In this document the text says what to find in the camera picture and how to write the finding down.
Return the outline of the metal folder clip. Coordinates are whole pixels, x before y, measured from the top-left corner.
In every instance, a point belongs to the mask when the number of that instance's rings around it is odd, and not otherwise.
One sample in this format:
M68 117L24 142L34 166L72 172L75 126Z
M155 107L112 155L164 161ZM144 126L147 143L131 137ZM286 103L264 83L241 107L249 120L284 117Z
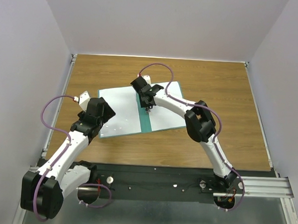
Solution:
M146 114L149 114L152 110L152 107L146 107L145 110L146 110Z

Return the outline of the teal paper folder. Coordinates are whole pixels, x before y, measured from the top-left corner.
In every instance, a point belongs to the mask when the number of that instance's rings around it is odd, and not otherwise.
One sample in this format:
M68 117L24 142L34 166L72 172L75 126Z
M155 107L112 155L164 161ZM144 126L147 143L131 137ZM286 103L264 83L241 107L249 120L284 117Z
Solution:
M138 113L139 113L140 125L141 125L140 133L153 132L151 129L149 114L146 114L146 110L140 107L140 100L137 94L136 94L136 99L137 99L137 105L138 105L138 111L139 111Z

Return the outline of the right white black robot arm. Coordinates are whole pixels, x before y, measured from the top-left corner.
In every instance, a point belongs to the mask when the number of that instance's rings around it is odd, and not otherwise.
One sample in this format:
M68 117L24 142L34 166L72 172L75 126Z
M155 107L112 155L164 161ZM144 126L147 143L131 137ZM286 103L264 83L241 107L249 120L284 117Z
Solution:
M208 108L204 101L193 102L173 97L167 87L159 84L152 86L141 76L130 84L136 91L142 108L152 109L159 106L184 118L188 136L202 146L213 166L215 179L210 185L218 192L231 189L237 174L219 144L218 134L222 125L219 124L219 130L216 130L213 116L217 114Z

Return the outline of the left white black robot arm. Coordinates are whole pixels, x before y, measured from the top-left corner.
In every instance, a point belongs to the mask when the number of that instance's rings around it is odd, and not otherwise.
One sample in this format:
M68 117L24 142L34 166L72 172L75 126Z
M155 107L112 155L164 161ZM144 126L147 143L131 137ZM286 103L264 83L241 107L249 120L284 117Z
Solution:
M96 165L80 161L73 169L70 166L115 112L104 98L92 98L87 92L72 100L82 109L79 119L71 125L70 131L62 132L66 139L51 159L35 172L29 170L22 178L20 207L32 211L40 222L53 219L64 199L77 187L95 187L98 193L105 189L112 197L109 187L100 184Z

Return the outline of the white paper sheet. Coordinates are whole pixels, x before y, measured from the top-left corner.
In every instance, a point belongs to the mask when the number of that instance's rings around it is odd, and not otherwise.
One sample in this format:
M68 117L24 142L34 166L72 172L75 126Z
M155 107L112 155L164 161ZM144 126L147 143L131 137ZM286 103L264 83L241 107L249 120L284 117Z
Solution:
M136 92L131 86L101 89L98 96L104 98L115 112L115 116L100 130L100 138L141 132Z
M172 82L168 91L172 93L172 96L174 97L183 97L180 83L178 81ZM153 107L153 109L149 112L149 118L152 131L183 128L186 126L185 120L178 114L159 106Z

